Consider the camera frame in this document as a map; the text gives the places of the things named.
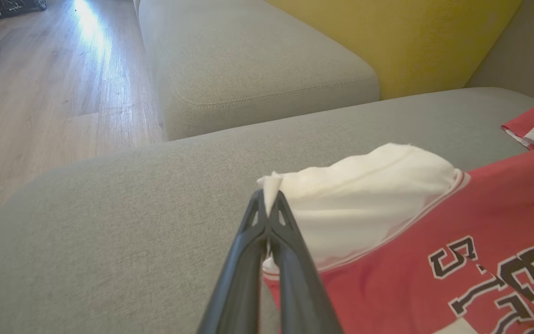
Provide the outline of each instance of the gray fabric upholstery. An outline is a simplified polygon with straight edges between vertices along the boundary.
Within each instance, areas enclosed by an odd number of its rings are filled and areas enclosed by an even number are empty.
[[[525,152],[502,89],[404,97],[166,142],[50,171],[0,211],[0,333],[191,333],[257,178],[386,142],[473,169]],[[264,289],[262,333],[278,315]]]
[[[372,68],[263,0],[142,0],[168,140],[379,100]]]

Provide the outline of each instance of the white fabric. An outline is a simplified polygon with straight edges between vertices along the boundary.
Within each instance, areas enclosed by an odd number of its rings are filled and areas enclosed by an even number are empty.
[[[519,136],[517,136],[516,133],[513,133],[512,130],[510,130],[510,129],[504,129],[504,131],[506,131],[506,133],[507,133],[508,135],[510,135],[510,137],[514,138],[517,142],[519,142],[519,143],[521,143],[521,144],[523,144],[523,145],[526,146],[526,144],[523,142],[523,139],[520,138]]]
[[[355,260],[398,235],[466,183],[465,173],[428,151],[386,144],[330,167],[258,180],[271,210],[278,190],[319,271]],[[263,264],[277,275],[273,260]]]

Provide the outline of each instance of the sofa cushion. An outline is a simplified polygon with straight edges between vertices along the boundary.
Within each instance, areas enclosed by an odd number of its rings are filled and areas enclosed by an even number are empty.
[[[362,57],[379,76],[382,99],[393,99],[464,87],[522,0],[267,2]]]
[[[372,68],[263,0],[142,0],[167,139],[379,100]]]
[[[191,333],[257,178],[386,142],[461,169],[525,152],[500,125],[534,106],[462,89],[166,142],[55,169],[0,211],[0,333]],[[263,288],[262,333],[278,314]]]

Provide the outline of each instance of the laminate floor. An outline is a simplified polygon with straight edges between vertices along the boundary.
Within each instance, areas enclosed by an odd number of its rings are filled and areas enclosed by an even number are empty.
[[[38,174],[162,141],[131,0],[0,20],[0,205]]]

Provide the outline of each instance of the yellow cushion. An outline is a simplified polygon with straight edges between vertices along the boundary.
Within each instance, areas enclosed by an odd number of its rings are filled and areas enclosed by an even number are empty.
[[[381,98],[462,88],[521,0],[267,0],[362,57]]]

